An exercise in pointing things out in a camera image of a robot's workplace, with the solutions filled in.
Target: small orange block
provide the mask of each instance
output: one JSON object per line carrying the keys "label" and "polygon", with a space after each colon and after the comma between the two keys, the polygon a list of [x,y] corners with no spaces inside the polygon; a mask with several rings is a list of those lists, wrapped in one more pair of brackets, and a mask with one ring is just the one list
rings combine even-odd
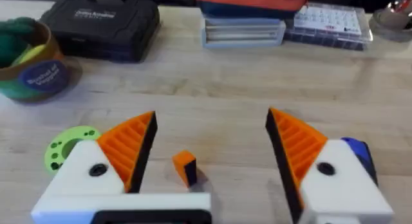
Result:
{"label": "small orange block", "polygon": [[196,174],[196,158],[188,150],[183,150],[173,156],[174,168],[187,187],[198,181]]}

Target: screw hole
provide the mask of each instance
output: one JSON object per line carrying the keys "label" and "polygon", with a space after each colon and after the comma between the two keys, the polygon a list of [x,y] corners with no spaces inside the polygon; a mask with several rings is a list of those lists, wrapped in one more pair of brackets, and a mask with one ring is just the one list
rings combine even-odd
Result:
{"label": "screw hole", "polygon": [[59,166],[58,163],[53,162],[53,163],[50,164],[50,167],[51,167],[51,169],[53,169],[53,170],[57,170],[57,169],[59,169],[60,166]]}
{"label": "screw hole", "polygon": [[336,173],[335,167],[327,162],[321,162],[317,164],[317,170],[319,170],[319,172],[325,175],[328,175],[328,176],[332,176]]}
{"label": "screw hole", "polygon": [[95,164],[90,170],[90,176],[101,176],[108,171],[108,167],[103,163]]}

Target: black case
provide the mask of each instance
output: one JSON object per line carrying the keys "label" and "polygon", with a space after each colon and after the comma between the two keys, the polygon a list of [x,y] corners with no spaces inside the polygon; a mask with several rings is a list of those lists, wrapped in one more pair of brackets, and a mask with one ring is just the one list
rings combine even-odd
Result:
{"label": "black case", "polygon": [[138,62],[159,25],[159,11],[149,0],[127,0],[122,5],[62,0],[41,21],[50,27],[65,55]]}

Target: wooden table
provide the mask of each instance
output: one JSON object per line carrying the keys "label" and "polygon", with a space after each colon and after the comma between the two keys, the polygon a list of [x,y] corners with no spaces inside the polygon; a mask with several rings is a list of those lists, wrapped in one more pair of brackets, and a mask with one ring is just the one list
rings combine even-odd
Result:
{"label": "wooden table", "polygon": [[[39,18],[52,4],[0,1],[0,19]],[[43,166],[60,131],[101,131],[155,110],[158,134],[142,192],[186,192],[171,166],[192,151],[209,178],[215,223],[290,223],[265,116],[269,106],[330,138],[366,141],[395,222],[412,222],[412,49],[375,38],[365,53],[305,44],[205,50],[200,11],[160,8],[163,21],[145,62],[78,59],[83,75],[51,102],[0,97],[0,223],[31,223],[52,179]]]}

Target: green 3d printed part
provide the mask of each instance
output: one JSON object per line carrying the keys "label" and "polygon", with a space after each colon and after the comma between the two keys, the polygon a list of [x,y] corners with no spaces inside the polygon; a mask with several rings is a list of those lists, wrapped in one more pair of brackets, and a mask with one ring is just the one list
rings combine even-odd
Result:
{"label": "green 3d printed part", "polygon": [[90,126],[72,127],[61,132],[50,142],[44,155],[47,170],[56,173],[77,142],[96,140],[99,136],[99,131]]}

